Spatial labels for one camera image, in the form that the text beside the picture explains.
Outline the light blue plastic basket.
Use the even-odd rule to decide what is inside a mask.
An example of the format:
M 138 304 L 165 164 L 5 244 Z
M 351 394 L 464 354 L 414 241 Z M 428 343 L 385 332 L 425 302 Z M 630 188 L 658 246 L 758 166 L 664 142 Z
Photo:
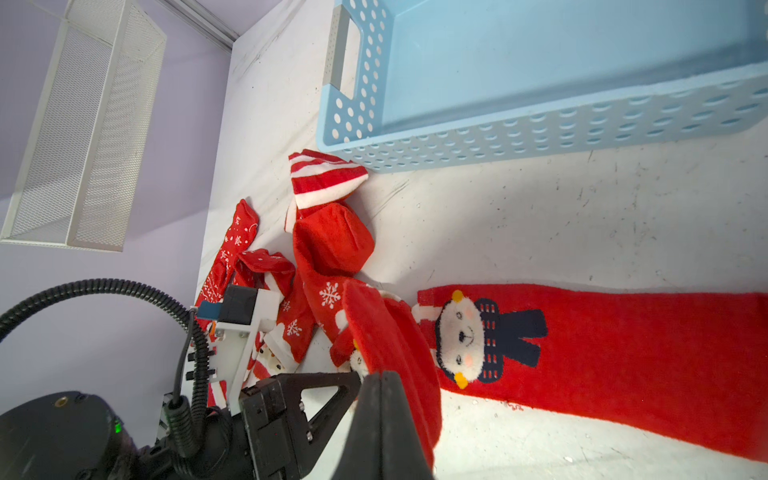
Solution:
M 318 148 L 376 173 L 728 135 L 763 1 L 338 1 Z

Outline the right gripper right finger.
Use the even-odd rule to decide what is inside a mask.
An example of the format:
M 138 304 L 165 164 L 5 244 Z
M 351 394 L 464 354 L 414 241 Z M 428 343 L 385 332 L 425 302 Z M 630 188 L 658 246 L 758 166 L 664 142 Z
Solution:
M 381 374 L 381 478 L 432 479 L 399 375 Z

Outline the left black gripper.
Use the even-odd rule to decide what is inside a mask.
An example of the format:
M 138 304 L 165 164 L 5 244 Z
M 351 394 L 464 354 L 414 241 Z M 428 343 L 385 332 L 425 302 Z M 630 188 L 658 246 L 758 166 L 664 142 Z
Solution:
M 304 479 L 360 391 L 348 373 L 279 375 L 239 398 L 256 479 Z

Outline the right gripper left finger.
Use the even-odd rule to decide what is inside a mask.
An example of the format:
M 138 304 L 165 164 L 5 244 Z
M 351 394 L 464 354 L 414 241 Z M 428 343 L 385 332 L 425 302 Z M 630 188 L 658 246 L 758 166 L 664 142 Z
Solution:
M 381 393 L 381 374 L 367 376 L 333 480 L 382 478 Z

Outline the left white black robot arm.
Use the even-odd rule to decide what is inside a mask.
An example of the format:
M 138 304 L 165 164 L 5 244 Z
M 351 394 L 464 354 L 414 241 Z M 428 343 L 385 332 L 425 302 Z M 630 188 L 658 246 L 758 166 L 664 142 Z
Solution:
M 146 301 L 186 330 L 194 346 L 192 393 L 172 391 L 166 436 L 141 448 L 99 396 L 67 391 L 17 406 L 1 417 L 5 479 L 301 479 L 360 391 L 354 373 L 280 374 L 245 390 L 238 413 L 211 406 L 207 338 L 191 310 L 132 280 L 87 279 L 44 290 L 6 311 L 1 332 L 57 303 L 96 294 Z

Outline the red snowman sock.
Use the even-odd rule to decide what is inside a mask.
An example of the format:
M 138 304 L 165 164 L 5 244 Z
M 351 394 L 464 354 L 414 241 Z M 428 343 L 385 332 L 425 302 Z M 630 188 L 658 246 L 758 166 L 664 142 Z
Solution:
M 351 364 L 357 353 L 368 373 L 400 376 L 427 465 L 433 467 L 442 431 L 441 393 L 430 347 L 411 307 L 395 295 L 349 280 L 333 320 L 339 328 L 330 350 L 333 363 Z
M 767 458 L 763 293 L 448 285 L 413 313 L 446 390 Z

